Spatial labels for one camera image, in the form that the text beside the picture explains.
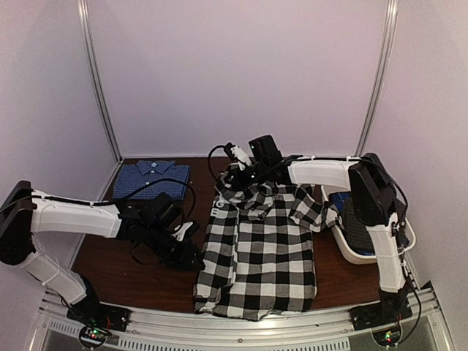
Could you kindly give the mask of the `black white checked shirt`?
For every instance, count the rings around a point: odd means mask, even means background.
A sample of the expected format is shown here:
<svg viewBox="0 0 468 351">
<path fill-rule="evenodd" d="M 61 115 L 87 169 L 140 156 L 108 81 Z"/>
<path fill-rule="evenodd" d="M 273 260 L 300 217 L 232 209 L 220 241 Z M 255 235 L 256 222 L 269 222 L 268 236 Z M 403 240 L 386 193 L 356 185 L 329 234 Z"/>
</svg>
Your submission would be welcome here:
<svg viewBox="0 0 468 351">
<path fill-rule="evenodd" d="M 235 191 L 219 173 L 206 228 L 198 314 L 260 321 L 307 312 L 317 294 L 313 235 L 340 223 L 318 184 L 252 184 Z"/>
</svg>

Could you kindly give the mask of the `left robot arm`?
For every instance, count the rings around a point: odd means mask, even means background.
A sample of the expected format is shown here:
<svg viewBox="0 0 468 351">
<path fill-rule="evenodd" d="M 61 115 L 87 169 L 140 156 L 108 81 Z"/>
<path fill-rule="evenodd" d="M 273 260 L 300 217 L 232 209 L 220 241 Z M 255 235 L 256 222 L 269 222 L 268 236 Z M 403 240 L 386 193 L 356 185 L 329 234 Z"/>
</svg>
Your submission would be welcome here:
<svg viewBox="0 0 468 351">
<path fill-rule="evenodd" d="M 55 290 L 66 306 L 90 325 L 105 318 L 90 281 L 49 256 L 34 242 L 42 232 L 79 233 L 130 241 L 148 247 L 168 267 L 201 271 L 205 265 L 192 236 L 199 225 L 167 193 L 134 205 L 137 193 L 91 202 L 57 197 L 20 181 L 1 206 L 1 262 L 18 266 Z"/>
</svg>

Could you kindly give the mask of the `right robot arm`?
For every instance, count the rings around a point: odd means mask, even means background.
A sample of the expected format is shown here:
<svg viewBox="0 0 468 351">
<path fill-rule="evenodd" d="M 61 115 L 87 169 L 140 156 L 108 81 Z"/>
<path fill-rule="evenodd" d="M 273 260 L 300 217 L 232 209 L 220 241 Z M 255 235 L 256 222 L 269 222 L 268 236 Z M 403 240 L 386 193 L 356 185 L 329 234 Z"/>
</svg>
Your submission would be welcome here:
<svg viewBox="0 0 468 351">
<path fill-rule="evenodd" d="M 415 245 L 408 238 L 407 209 L 399 209 L 404 193 L 374 153 L 345 158 L 282 156 L 272 136 L 249 141 L 250 152 L 227 143 L 221 148 L 237 164 L 228 181 L 236 190 L 263 181 L 280 184 L 312 184 L 351 194 L 356 219 L 369 234 L 380 275 L 380 301 L 375 317 L 391 322 L 407 307 L 410 284 L 404 268 L 405 254 Z"/>
</svg>

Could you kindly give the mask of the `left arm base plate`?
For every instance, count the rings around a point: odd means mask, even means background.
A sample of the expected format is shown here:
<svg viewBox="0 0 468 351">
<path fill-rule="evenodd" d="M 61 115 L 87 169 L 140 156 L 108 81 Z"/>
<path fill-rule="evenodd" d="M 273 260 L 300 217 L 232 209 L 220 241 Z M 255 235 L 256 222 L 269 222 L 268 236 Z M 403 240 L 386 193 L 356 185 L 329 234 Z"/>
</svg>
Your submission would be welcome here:
<svg viewBox="0 0 468 351">
<path fill-rule="evenodd" d="M 69 305 L 67 309 L 69 319 L 104 331 L 126 331 L 131 314 L 130 310 L 123 307 L 103 303 L 95 306 Z"/>
</svg>

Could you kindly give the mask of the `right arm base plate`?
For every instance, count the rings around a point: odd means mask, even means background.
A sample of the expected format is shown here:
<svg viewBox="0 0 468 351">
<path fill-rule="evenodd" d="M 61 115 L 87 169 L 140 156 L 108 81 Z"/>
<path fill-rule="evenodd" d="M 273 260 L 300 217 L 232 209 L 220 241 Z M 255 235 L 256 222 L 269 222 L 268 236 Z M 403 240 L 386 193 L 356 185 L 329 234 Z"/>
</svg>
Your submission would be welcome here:
<svg viewBox="0 0 468 351">
<path fill-rule="evenodd" d="M 353 307 L 350 310 L 350 316 L 354 330 L 361 331 L 409 318 L 412 316 L 412 310 L 407 303 L 403 303 L 401 306 L 393 306 L 380 301 Z"/>
</svg>

